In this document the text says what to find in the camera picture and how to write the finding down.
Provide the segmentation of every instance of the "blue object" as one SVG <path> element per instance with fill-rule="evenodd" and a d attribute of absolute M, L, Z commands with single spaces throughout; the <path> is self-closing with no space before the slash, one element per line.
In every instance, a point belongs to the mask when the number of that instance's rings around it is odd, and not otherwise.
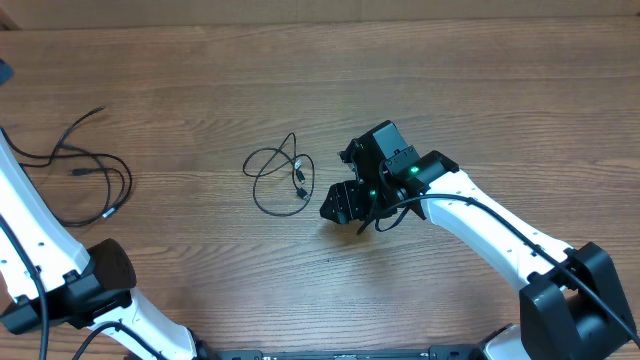
<path fill-rule="evenodd" d="M 13 76 L 13 69 L 6 62 L 0 59 L 0 85 L 7 82 Z"/>

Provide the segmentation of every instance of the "beige wall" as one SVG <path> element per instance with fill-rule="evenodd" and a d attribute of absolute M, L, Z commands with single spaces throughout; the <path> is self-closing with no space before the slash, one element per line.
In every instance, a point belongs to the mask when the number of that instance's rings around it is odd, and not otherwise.
<path fill-rule="evenodd" d="M 0 8 L 17 27 L 36 30 L 635 15 L 640 0 L 0 0 Z"/>

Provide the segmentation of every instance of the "white arm segment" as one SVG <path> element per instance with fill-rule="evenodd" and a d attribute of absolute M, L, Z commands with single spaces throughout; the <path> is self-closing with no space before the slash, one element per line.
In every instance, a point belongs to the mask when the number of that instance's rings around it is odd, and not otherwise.
<path fill-rule="evenodd" d="M 462 170 L 448 172 L 434 180 L 427 194 L 473 197 L 504 217 L 557 261 L 562 262 L 567 258 L 564 250 L 571 246 L 520 220 L 483 193 Z M 502 275 L 516 292 L 529 284 L 527 277 L 532 272 L 545 274 L 553 268 L 541 256 L 533 255 L 530 247 L 482 209 L 462 201 L 446 199 L 422 200 L 422 207 L 433 224 L 449 230 L 464 241 Z"/>
<path fill-rule="evenodd" d="M 89 329 L 94 330 L 108 321 L 120 322 L 167 359 L 192 360 L 196 357 L 195 342 L 186 327 L 169 320 L 137 288 L 131 290 L 131 299 L 129 307 L 119 307 L 97 317 L 94 319 L 95 325 Z M 155 359 L 122 331 L 110 328 L 102 333 L 118 341 L 142 360 Z"/>
<path fill-rule="evenodd" d="M 72 270 L 82 274 L 89 263 L 89 254 L 51 214 L 1 134 L 0 214 L 33 265 L 40 267 L 46 291 L 64 285 L 63 275 Z M 0 272 L 14 300 L 21 295 L 29 299 L 38 297 L 33 280 L 3 231 L 0 231 Z"/>

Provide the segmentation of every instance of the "wooden table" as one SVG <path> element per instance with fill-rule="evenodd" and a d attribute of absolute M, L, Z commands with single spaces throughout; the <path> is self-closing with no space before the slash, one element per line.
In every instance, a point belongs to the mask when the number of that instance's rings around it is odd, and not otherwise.
<path fill-rule="evenodd" d="M 321 219 L 329 186 L 353 178 L 336 152 L 395 121 L 541 231 L 606 249 L 640 319 L 638 34 L 633 17 L 4 32 L 0 57 L 16 75 L 0 87 L 0 123 L 46 153 L 108 107 L 69 142 L 123 157 L 135 190 L 115 217 L 72 233 L 86 246 L 118 240 L 139 288 L 215 348 L 476 342 L 518 322 L 516 294 L 416 216 L 360 237 L 359 224 Z M 316 192 L 301 214 L 274 218 L 241 166 L 291 131 L 315 161 Z M 75 166 L 29 172 L 67 218 L 105 196 L 100 176 L 67 176 Z M 301 204 L 288 176 L 260 183 L 265 205 Z M 53 329 L 50 358 L 70 358 L 86 335 Z M 35 358 L 38 344 L 0 330 L 3 359 Z M 99 337 L 88 352 L 125 350 Z M 627 345 L 613 358 L 639 354 Z"/>

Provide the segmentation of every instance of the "wood grain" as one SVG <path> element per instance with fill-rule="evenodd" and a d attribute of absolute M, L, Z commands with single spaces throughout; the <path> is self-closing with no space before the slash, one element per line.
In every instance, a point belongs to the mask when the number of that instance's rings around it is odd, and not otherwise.
<path fill-rule="evenodd" d="M 4 32 L 0 57 L 16 76 L 0 88 L 0 123 L 44 153 L 108 106 L 70 142 L 123 157 L 135 191 L 115 217 L 72 233 L 86 246 L 117 239 L 145 294 L 216 348 L 474 342 L 518 322 L 516 295 L 415 217 L 360 237 L 358 224 L 321 219 L 328 187 L 352 176 L 335 153 L 395 121 L 540 230 L 604 247 L 640 316 L 639 33 L 637 18 Z M 241 165 L 290 131 L 314 159 L 316 192 L 277 219 L 254 206 Z M 104 196 L 99 177 L 65 175 L 78 165 L 30 171 L 68 218 Z M 265 204 L 300 204 L 287 176 L 262 183 Z M 70 358 L 86 334 L 54 329 L 50 358 Z M 38 341 L 3 329 L 0 357 L 34 358 Z M 122 354 L 100 337 L 86 358 Z"/>

